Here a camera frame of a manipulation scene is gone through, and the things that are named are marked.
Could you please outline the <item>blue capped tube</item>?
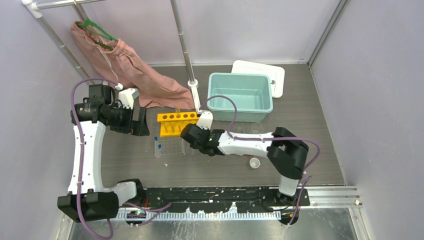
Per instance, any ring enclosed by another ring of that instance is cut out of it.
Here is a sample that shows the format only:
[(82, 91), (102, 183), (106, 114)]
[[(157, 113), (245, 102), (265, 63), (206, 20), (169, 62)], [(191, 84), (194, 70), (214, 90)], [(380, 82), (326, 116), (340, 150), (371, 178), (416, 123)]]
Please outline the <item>blue capped tube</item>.
[(154, 155), (156, 158), (158, 158), (158, 145), (159, 145), (158, 140), (159, 140), (158, 137), (155, 136), (154, 137)]
[(157, 153), (156, 153), (157, 158), (161, 158), (161, 156), (162, 156), (162, 145), (158, 144), (156, 150), (157, 150)]

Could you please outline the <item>small glass flask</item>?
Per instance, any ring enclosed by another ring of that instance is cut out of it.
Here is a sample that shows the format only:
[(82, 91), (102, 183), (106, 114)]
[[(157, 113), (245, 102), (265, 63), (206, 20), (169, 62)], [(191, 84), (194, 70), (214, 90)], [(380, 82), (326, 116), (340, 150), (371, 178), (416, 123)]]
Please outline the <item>small glass flask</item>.
[(237, 127), (234, 128), (233, 132), (237, 133), (237, 134), (242, 134), (242, 133), (245, 132), (245, 130), (242, 126), (237, 126)]

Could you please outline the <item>large clear test tube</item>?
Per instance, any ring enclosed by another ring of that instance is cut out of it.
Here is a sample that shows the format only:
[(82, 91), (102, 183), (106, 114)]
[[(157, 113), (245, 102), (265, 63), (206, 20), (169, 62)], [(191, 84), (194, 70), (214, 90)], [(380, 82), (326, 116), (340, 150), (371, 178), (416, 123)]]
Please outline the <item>large clear test tube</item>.
[(180, 118), (181, 117), (181, 110), (180, 110), (180, 108), (176, 107), (175, 108), (175, 112), (176, 112), (176, 117), (177, 118)]

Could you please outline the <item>glass beaker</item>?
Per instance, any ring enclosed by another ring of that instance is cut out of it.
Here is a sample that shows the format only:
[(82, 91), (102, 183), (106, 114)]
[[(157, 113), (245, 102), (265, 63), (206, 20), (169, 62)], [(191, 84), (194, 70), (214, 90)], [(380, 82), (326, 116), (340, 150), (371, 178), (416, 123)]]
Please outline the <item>glass beaker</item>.
[(261, 122), (255, 122), (252, 124), (251, 130), (253, 134), (261, 134), (264, 132), (264, 126)]

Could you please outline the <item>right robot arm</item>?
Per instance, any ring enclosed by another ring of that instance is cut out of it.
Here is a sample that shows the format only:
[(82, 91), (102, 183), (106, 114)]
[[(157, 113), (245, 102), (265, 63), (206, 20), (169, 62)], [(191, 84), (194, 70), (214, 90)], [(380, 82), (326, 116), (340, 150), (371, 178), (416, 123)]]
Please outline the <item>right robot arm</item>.
[(232, 133), (223, 129), (202, 129), (190, 123), (180, 137), (192, 149), (213, 156), (249, 155), (267, 158), (280, 175), (277, 198), (283, 205), (297, 199), (297, 187), (304, 175), (309, 146), (284, 127), (263, 134)]

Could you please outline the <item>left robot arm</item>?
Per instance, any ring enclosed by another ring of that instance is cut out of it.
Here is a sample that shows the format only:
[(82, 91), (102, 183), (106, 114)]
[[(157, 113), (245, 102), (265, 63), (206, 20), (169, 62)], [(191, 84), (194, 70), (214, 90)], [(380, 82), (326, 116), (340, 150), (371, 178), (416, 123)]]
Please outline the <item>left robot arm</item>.
[(134, 136), (149, 136), (146, 108), (139, 109), (136, 120), (134, 103), (139, 97), (136, 88), (116, 92), (111, 86), (89, 86), (89, 96), (74, 105), (71, 115), (75, 136), (72, 178), (65, 196), (57, 199), (57, 207), (73, 221), (113, 219), (126, 202), (141, 206), (146, 193), (141, 181), (131, 178), (105, 188), (101, 175), (101, 155), (104, 135), (111, 131)]

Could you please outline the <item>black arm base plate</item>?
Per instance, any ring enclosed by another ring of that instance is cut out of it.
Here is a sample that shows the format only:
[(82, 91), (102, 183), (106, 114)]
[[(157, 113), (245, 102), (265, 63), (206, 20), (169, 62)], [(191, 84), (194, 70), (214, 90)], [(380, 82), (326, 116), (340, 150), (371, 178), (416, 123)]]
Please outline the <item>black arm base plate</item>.
[(149, 187), (130, 203), (138, 207), (159, 209), (171, 203), (168, 213), (226, 213), (234, 205), (237, 213), (270, 213), (299, 204), (309, 206), (308, 191), (296, 190), (294, 196), (283, 196), (276, 187)]

